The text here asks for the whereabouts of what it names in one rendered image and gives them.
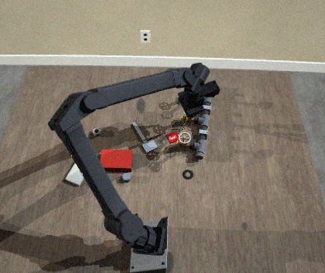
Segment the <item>red flat block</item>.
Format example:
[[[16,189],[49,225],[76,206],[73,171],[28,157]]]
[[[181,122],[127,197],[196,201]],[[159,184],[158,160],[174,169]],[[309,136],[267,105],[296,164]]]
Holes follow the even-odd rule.
[[[130,171],[132,150],[102,150],[100,162],[105,171]]]

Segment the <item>red square tag with gold chain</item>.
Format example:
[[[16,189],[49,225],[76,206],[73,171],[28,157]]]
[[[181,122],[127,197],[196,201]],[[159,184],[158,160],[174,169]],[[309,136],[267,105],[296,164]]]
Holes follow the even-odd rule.
[[[186,120],[187,120],[187,118],[186,118]],[[186,120],[185,120],[185,123],[187,122]],[[185,126],[185,123],[184,123],[184,126]],[[168,134],[166,136],[168,137],[170,143],[173,143],[173,142],[179,141],[179,136],[178,135],[179,134],[177,134],[177,132],[172,132],[172,133],[170,133],[170,134]]]

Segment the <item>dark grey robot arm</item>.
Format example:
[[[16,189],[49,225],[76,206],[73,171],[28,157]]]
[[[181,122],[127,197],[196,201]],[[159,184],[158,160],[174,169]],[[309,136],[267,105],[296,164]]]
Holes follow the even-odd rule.
[[[192,64],[190,68],[174,69],[98,89],[72,93],[48,122],[51,131],[55,131],[65,144],[99,202],[105,217],[104,227],[116,235],[117,239],[132,247],[134,253],[160,256],[165,240],[165,229],[143,225],[141,218],[137,217],[138,214],[131,213],[109,179],[80,120],[96,109],[172,88],[184,88],[184,96],[188,100],[199,97],[194,104],[195,108],[199,107],[203,105],[204,97],[214,98],[220,91],[215,80],[205,84],[209,72],[209,68],[200,62]]]

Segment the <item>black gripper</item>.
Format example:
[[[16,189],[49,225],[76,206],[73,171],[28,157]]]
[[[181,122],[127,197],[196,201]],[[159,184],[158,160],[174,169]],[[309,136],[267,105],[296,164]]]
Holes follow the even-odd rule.
[[[187,117],[189,118],[195,117],[198,113],[201,113],[203,111],[204,109],[203,105],[196,108],[194,107],[195,101],[199,97],[195,100],[188,100],[184,96],[184,91],[178,93],[178,96],[179,96],[178,100],[181,103]]]

